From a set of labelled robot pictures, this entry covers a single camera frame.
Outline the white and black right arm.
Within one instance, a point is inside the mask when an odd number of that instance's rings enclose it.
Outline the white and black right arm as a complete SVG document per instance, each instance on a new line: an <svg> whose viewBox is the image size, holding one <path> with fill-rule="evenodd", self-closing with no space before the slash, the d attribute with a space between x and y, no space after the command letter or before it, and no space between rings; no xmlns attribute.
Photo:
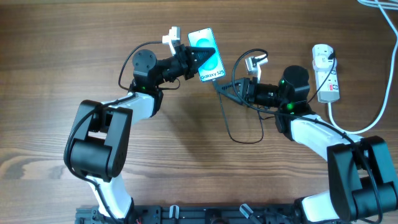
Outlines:
<svg viewBox="0 0 398 224"><path fill-rule="evenodd" d="M308 71L287 67L278 85L257 77L233 80L215 89L258 113L273 114L275 125L289 140L307 146L328 165L329 189L296 200L299 223L382 221L397 210L397 174L388 146L379 136L346 134L314 113L307 103Z"/></svg>

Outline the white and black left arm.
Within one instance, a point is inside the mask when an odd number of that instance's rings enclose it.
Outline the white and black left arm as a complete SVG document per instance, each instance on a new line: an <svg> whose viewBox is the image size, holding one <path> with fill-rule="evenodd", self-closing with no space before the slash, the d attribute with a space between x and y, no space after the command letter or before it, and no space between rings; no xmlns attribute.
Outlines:
<svg viewBox="0 0 398 224"><path fill-rule="evenodd" d="M171 57L159 60L146 44L137 46L126 58L134 66L127 95L107 102L84 100L78 107L63 160L72 175L89 183L104 223L135 223L138 219L121 175L131 127L160 110L161 84L193 78L216 53L214 47L183 44L172 44L170 50Z"/></svg>

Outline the smartphone with teal screen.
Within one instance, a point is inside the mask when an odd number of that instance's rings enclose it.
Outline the smartphone with teal screen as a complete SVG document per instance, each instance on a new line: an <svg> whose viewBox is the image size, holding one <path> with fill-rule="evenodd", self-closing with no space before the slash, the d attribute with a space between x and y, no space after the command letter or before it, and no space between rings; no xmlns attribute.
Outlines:
<svg viewBox="0 0 398 224"><path fill-rule="evenodd" d="M188 33L188 41L191 47L197 47L204 52L201 53L203 59L199 59L202 65L198 68L200 80L207 82L216 80L226 75L223 61L215 40L212 28Z"/></svg>

